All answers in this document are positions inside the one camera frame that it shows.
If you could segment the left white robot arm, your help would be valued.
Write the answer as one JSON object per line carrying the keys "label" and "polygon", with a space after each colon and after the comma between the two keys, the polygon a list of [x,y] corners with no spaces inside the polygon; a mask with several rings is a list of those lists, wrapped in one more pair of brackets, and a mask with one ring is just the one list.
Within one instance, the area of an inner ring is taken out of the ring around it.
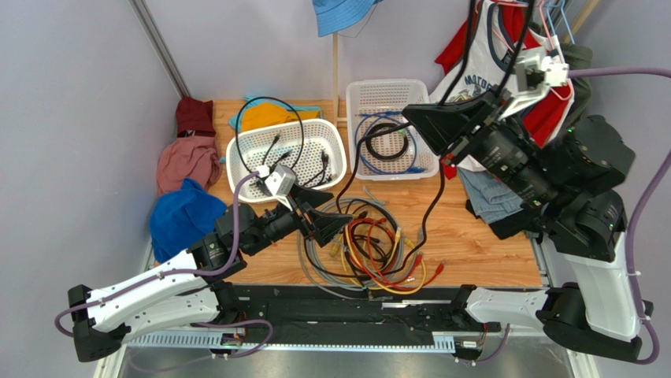
{"label": "left white robot arm", "polygon": [[318,209],[332,197],[293,186],[286,204],[262,215],[246,203],[234,202],[212,232],[159,266],[109,287],[71,288],[68,334],[78,360],[97,361],[133,339],[167,328],[235,320],[241,307],[226,278],[246,268],[245,256],[294,232],[319,246],[329,244],[354,219]]}

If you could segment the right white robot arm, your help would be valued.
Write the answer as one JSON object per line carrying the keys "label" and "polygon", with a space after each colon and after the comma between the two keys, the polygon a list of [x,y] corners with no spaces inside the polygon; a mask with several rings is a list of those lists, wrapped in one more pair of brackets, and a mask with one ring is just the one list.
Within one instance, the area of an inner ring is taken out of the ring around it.
{"label": "right white robot arm", "polygon": [[652,308],[626,268],[627,219],[615,190],[635,154],[597,116],[539,146],[512,105],[507,95],[488,92],[408,105],[402,115],[444,163],[471,156],[519,196],[575,279],[530,292],[463,285],[453,305],[480,323],[539,329],[566,349],[636,363]]}

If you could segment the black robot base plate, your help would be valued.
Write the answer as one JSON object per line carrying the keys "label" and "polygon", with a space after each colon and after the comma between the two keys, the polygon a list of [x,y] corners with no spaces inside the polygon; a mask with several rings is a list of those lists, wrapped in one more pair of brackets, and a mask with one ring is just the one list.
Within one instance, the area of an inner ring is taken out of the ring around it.
{"label": "black robot base plate", "polygon": [[284,342],[427,341],[432,332],[454,335],[498,332],[501,325],[483,326],[458,309],[458,289],[430,287],[416,294],[352,294],[340,298],[317,287],[262,286],[216,283],[218,324],[244,320],[268,321],[270,340]]}

